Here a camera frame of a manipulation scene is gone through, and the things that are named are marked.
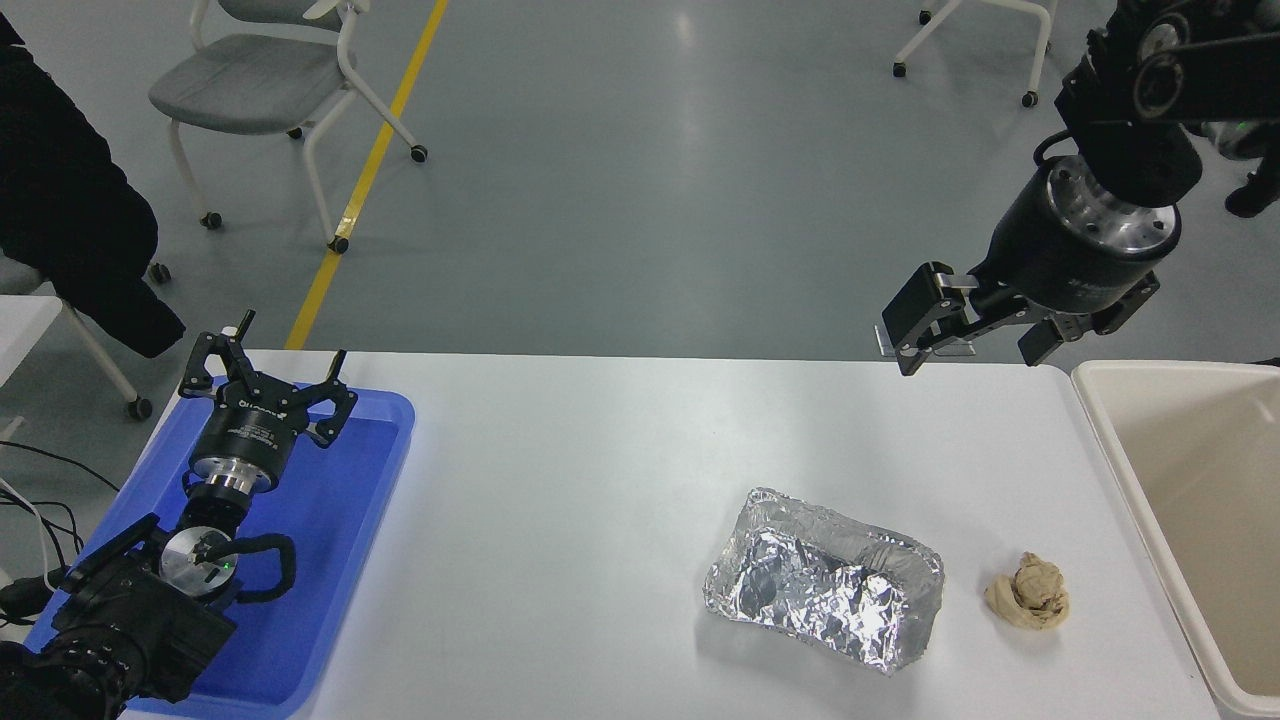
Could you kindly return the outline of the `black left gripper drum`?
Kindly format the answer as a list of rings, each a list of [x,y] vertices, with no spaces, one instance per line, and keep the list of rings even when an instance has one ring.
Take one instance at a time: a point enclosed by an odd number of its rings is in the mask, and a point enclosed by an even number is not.
[[[223,386],[211,393],[212,413],[193,448],[193,471],[210,477],[230,462],[248,464],[261,477],[280,477],[306,427],[306,413],[293,404],[294,386],[266,388],[260,395],[239,386]]]

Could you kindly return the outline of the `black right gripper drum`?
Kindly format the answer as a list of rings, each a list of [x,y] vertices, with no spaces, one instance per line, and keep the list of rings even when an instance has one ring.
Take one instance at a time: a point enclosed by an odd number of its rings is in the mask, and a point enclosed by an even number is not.
[[[1097,313],[1166,256],[1166,210],[1120,201],[1080,170],[1038,170],[975,277],[1060,313]]]

